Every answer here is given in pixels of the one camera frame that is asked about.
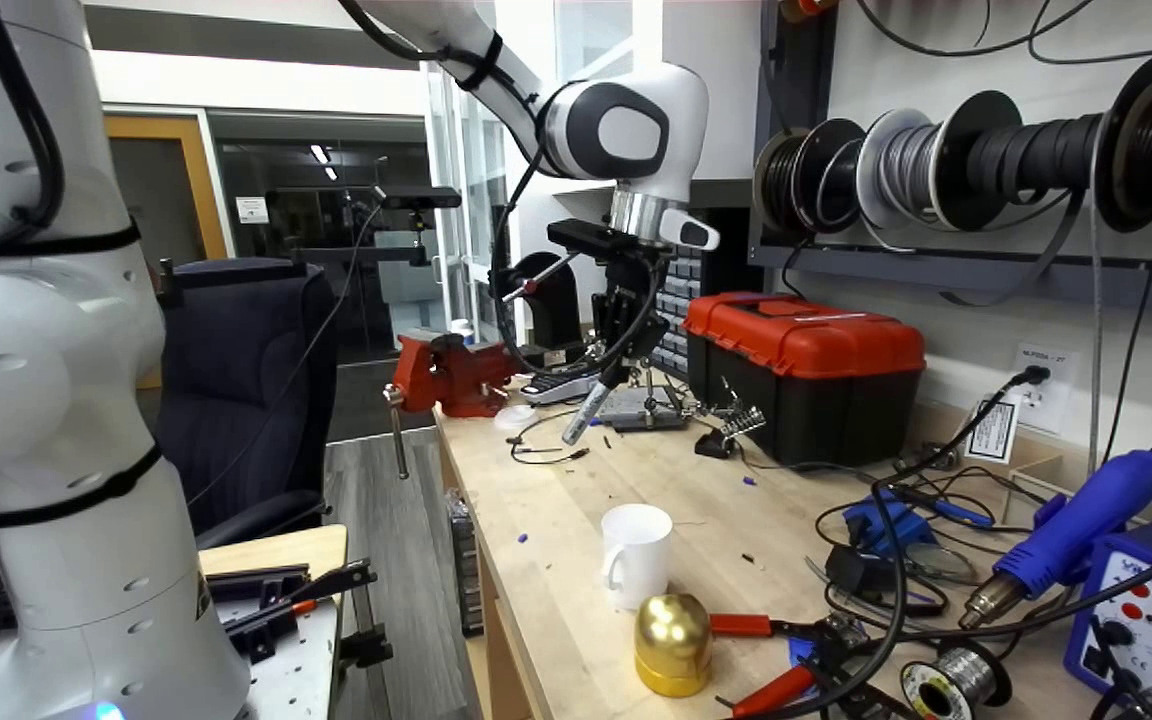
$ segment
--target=office chair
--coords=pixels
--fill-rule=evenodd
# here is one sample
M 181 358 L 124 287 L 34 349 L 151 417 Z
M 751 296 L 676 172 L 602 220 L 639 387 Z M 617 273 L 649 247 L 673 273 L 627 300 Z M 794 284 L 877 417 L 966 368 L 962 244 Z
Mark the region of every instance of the office chair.
M 166 262 L 158 438 L 181 468 L 202 546 L 323 512 L 337 331 L 320 266 L 244 257 Z

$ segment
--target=red toolbox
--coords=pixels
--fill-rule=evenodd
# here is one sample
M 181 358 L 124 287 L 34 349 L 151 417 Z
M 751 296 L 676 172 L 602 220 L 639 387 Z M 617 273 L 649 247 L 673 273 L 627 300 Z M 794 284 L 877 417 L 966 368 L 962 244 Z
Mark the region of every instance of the red toolbox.
M 724 291 L 690 302 L 690 384 L 764 413 L 751 438 L 782 464 L 897 457 L 926 372 L 926 337 L 893 317 L 802 296 Z

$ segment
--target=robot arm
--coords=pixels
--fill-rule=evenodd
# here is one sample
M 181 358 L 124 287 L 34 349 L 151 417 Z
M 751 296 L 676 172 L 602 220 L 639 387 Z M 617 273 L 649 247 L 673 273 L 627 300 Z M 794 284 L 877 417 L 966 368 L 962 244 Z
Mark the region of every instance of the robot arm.
M 622 81 L 570 81 L 544 93 L 536 72 L 470 0 L 342 0 L 383 49 L 438 61 L 513 133 L 547 175 L 617 180 L 613 228 L 639 244 L 711 251 L 722 236 L 694 220 L 690 185 L 706 144 L 706 81 L 662 65 Z

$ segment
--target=wall outlet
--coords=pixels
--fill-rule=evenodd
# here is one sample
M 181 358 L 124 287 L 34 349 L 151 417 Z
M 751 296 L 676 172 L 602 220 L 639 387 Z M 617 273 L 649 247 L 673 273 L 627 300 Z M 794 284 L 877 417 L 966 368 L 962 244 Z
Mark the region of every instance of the wall outlet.
M 1019 343 L 1018 372 L 1028 364 L 1048 368 L 1048 379 L 1019 387 L 1019 423 L 1060 431 L 1067 379 L 1072 379 L 1072 354 L 1056 349 L 1042 349 L 1042 343 Z

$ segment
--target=white cup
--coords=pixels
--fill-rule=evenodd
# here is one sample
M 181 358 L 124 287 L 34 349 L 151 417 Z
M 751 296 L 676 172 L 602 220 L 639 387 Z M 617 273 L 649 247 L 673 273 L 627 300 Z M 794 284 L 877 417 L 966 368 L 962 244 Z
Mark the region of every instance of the white cup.
M 606 515 L 606 584 L 617 608 L 639 608 L 669 589 L 673 515 L 656 505 L 617 505 Z

